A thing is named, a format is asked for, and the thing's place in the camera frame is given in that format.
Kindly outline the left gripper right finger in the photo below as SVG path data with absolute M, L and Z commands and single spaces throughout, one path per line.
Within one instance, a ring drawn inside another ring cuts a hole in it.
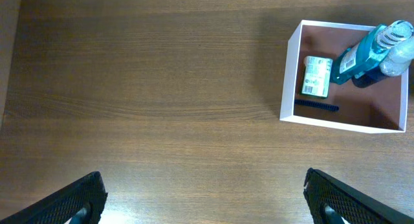
M 309 168 L 303 195 L 315 223 L 413 223 L 413 218 Z

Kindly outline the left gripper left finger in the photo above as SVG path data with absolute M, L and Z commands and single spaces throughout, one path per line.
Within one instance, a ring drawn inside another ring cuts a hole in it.
M 91 172 L 1 223 L 98 223 L 107 196 L 101 173 Z

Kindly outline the blue disposable razor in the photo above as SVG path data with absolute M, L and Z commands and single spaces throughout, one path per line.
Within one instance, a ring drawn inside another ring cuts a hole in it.
M 334 106 L 334 105 L 331 105 L 331 104 L 324 104 L 324 103 L 321 103 L 321 102 L 315 102 L 315 101 L 311 101 L 311 100 L 295 99 L 294 103 L 296 105 L 300 105 L 300 106 L 314 107 L 314 108 L 317 108 L 317 109 L 323 109 L 323 110 L 332 111 L 332 112 L 339 111 L 338 106 Z

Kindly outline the green white small box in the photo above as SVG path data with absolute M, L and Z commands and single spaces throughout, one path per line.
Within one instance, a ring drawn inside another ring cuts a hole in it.
M 327 98 L 333 60 L 316 56 L 304 58 L 305 75 L 301 94 Z

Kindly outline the blue mouthwash bottle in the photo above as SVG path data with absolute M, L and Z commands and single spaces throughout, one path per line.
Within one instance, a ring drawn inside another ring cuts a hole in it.
M 380 65 L 390 51 L 413 35 L 413 25 L 397 20 L 390 25 L 379 24 L 359 43 L 345 50 L 334 60 L 330 82 L 342 85 L 357 74 Z

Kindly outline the clear purple soap pump bottle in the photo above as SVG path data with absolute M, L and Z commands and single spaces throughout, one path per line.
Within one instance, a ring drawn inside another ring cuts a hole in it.
M 402 75 L 413 60 L 413 37 L 393 47 L 378 67 L 352 77 L 356 87 L 366 88 L 387 78 Z

